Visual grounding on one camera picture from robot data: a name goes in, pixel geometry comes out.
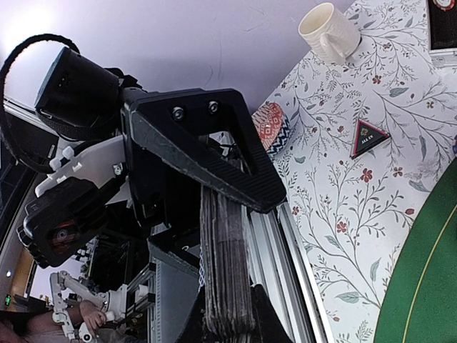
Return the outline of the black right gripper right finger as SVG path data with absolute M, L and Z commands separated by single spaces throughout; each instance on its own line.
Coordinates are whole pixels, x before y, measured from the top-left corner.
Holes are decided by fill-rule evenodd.
M 254 341 L 265 343 L 292 342 L 261 284 L 251 288 L 251 296 L 254 319 L 256 320 L 256 328 L 253 332 Z

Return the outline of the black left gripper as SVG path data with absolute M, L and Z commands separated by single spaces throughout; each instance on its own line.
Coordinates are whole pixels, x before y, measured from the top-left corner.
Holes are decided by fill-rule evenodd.
M 200 185 L 267 214 L 286 199 L 242 94 L 235 89 L 121 92 L 121 128 L 133 208 L 143 227 L 199 226 Z M 130 105 L 130 124 L 124 113 Z M 234 166 L 202 137 L 228 132 L 244 163 Z

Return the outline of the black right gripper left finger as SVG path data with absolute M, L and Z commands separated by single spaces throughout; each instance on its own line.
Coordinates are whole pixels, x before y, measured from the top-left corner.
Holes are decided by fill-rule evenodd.
M 200 289 L 184 328 L 178 337 L 178 343 L 202 343 L 206 341 L 204 329 L 205 312 L 205 289 Z

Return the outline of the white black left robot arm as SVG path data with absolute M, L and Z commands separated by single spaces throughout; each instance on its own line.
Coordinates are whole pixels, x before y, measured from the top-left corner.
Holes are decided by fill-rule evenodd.
M 35 111 L 60 135 L 79 141 L 124 138 L 129 188 L 141 223 L 170 222 L 194 210 L 208 187 L 266 214 L 285 187 L 235 89 L 147 92 L 132 76 L 86 59 L 70 39 L 39 34 L 19 44 L 1 68 L 40 41 L 64 45 L 39 90 Z

